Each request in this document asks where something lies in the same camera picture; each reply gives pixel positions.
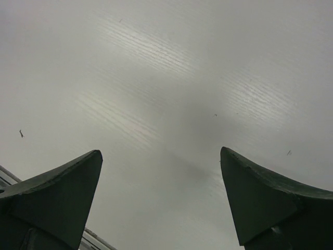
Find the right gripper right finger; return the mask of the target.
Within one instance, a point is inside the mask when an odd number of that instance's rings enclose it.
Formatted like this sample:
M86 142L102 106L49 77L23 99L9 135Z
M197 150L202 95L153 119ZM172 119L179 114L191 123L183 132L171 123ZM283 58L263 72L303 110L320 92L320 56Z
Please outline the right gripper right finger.
M285 177L222 147L221 173L239 245L332 249L332 192Z

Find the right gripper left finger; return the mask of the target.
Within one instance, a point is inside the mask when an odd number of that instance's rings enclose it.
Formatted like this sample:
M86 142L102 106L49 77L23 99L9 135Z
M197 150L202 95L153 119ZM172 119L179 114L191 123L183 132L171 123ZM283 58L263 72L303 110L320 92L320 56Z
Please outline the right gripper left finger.
M1 188L1 249L78 249L102 164L93 150Z

